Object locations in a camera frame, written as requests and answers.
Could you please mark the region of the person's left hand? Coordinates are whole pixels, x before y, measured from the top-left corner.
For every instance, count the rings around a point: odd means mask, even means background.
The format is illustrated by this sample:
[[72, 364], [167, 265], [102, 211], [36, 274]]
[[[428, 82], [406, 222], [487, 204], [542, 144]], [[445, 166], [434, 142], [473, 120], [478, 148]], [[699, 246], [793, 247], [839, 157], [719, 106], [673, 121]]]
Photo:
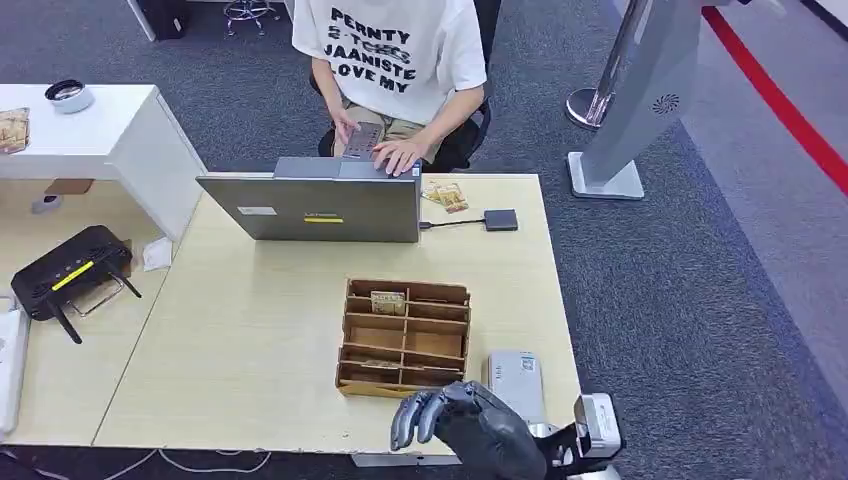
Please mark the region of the person's left hand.
[[426, 152], [427, 146], [415, 138], [384, 141], [373, 148], [373, 166], [397, 177], [409, 171]]

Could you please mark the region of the person's right hand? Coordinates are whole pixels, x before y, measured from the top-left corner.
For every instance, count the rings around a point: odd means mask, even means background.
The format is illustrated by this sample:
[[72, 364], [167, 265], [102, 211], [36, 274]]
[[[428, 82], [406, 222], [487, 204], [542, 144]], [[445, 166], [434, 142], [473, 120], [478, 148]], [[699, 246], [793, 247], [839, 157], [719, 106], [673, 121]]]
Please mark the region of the person's right hand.
[[335, 130], [332, 153], [334, 156], [342, 156], [350, 141], [351, 135], [358, 132], [361, 127], [343, 107], [333, 108], [329, 111], [329, 113]]

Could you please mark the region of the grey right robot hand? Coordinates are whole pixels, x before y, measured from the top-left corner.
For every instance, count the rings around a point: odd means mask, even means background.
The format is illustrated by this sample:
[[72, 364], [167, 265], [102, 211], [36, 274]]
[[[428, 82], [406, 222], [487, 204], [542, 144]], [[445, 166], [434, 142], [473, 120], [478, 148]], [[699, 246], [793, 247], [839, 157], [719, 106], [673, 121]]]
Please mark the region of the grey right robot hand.
[[401, 400], [389, 434], [398, 451], [438, 438], [461, 463], [498, 479], [543, 479], [548, 462], [525, 421], [477, 381], [455, 381]]

